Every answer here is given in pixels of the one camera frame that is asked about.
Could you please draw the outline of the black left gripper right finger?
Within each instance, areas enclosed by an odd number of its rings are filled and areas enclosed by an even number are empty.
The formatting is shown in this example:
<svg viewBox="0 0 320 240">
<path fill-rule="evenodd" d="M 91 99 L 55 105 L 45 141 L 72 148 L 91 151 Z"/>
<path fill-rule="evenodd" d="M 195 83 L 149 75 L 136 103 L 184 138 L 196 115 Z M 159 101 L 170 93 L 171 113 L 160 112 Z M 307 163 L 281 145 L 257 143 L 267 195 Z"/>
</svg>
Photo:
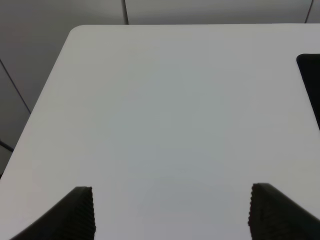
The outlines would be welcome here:
<svg viewBox="0 0 320 240">
<path fill-rule="evenodd" d="M 320 238 L 320 220 L 269 183 L 252 185 L 247 223 L 253 240 Z"/>
</svg>

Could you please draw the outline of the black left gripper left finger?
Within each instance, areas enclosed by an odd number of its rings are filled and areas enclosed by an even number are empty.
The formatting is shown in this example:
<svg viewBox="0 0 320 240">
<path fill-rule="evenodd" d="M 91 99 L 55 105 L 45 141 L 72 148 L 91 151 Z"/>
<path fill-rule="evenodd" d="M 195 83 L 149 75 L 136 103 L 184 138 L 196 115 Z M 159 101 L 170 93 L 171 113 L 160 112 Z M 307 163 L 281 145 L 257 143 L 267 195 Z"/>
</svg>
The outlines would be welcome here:
<svg viewBox="0 0 320 240">
<path fill-rule="evenodd" d="M 13 240 L 93 240 L 96 233 L 93 191 L 77 186 Z"/>
</svg>

